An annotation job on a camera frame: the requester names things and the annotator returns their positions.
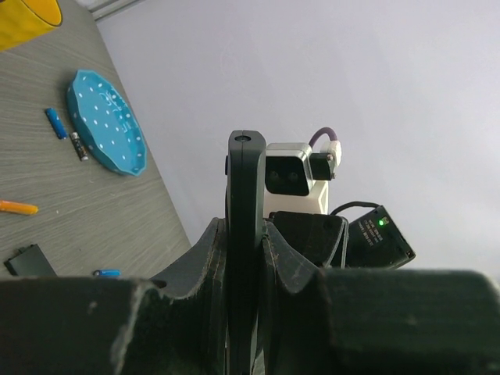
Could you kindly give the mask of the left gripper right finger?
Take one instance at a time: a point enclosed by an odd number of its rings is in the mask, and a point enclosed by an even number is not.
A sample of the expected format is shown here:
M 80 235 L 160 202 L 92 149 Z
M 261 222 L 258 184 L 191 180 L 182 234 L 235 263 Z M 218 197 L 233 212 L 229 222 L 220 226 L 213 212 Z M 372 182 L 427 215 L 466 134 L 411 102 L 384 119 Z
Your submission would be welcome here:
M 496 374 L 499 286 L 465 270 L 319 268 L 268 223 L 268 374 Z

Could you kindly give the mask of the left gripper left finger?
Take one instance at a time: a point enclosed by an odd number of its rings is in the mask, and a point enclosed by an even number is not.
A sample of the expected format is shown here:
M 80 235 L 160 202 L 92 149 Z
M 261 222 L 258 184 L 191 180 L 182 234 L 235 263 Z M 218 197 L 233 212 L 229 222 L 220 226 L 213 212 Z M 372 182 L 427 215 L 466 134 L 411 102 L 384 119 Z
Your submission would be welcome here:
M 151 280 L 1 282 L 4 374 L 221 374 L 225 223 Z

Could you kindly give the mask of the blue battery under right arm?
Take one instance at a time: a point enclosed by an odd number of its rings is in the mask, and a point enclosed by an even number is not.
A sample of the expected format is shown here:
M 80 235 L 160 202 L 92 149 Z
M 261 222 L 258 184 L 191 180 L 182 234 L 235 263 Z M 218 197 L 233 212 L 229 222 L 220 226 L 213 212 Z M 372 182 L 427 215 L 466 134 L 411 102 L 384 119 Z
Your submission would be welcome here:
M 121 272 L 114 269 L 95 270 L 92 273 L 95 277 L 119 277 Z

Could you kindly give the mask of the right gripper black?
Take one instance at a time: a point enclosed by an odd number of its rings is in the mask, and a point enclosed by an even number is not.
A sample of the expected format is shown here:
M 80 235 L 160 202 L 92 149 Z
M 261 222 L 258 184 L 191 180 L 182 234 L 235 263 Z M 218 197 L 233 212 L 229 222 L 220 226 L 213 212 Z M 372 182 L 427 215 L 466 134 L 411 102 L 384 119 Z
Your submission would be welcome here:
M 268 219 L 284 240 L 318 267 L 345 268 L 348 221 L 342 216 L 272 212 Z

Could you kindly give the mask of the black remote control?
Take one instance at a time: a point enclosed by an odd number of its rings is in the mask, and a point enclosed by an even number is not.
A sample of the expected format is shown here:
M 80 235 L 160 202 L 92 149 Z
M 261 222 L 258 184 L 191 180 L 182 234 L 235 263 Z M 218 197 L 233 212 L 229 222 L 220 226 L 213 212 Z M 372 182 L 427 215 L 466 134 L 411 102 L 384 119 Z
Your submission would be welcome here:
M 227 372 L 250 374 L 257 345 L 266 140 L 235 130 L 227 155 Z

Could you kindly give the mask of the black battery cover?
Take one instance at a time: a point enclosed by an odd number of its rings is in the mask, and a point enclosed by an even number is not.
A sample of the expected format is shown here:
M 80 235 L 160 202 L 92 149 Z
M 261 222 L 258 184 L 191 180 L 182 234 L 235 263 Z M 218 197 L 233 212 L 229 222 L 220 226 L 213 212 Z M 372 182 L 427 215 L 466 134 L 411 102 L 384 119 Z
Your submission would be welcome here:
M 13 257 L 4 262 L 4 265 L 15 277 L 57 276 L 45 254 L 36 244 L 20 248 Z

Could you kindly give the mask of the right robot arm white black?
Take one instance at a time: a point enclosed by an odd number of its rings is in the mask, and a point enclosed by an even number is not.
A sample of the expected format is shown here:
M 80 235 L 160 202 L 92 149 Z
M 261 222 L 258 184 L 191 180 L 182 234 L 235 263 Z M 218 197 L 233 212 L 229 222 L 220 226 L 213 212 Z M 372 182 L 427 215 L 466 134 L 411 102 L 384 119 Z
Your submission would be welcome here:
M 330 214 L 272 212 L 284 240 L 318 267 L 397 269 L 416 258 L 382 205 L 348 202 Z

